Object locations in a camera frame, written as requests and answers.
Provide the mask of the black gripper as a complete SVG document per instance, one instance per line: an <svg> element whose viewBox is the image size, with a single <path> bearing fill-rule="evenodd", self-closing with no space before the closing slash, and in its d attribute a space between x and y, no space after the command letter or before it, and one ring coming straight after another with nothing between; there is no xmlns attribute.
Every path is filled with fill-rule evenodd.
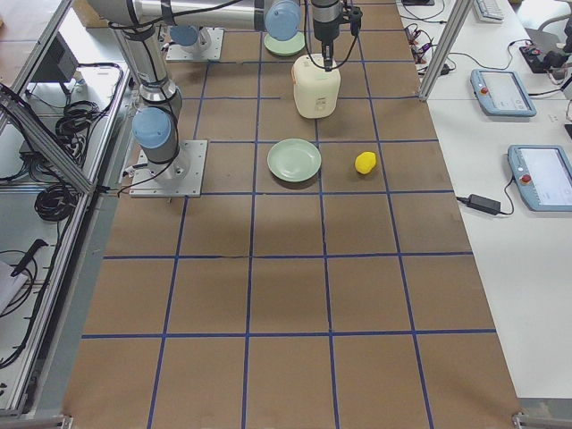
<svg viewBox="0 0 572 429"><path fill-rule="evenodd" d="M334 68L334 40L340 35L342 18L341 2L338 0L312 0L312 18L315 38L322 42L324 69Z"/></svg>

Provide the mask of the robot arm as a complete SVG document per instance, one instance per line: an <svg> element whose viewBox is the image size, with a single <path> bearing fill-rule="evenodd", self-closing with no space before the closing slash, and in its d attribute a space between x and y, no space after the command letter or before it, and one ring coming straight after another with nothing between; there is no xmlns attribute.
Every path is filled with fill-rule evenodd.
<svg viewBox="0 0 572 429"><path fill-rule="evenodd" d="M212 39L205 27L171 26L169 34L175 45L190 51L203 51L212 45Z"/></svg>
<svg viewBox="0 0 572 429"><path fill-rule="evenodd" d="M133 119L132 134L147 157L151 179L163 184L186 178L191 161L181 152L182 94L161 53L159 26L249 29L287 41L299 31L302 10L297 1L92 1L90 6L114 30L139 79L143 106Z"/></svg>

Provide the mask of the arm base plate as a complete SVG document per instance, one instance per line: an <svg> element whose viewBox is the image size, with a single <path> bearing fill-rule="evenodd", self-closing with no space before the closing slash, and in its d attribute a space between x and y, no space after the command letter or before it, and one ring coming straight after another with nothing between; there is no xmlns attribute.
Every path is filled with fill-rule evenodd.
<svg viewBox="0 0 572 429"><path fill-rule="evenodd" d="M201 196L206 163L206 140L183 140L179 154L162 173L164 166L149 163L143 150L139 164L146 166L134 172L135 184L128 189L134 198L180 198Z"/></svg>
<svg viewBox="0 0 572 429"><path fill-rule="evenodd" d="M173 26L166 61L171 63L218 62L222 53L222 28Z"/></svg>

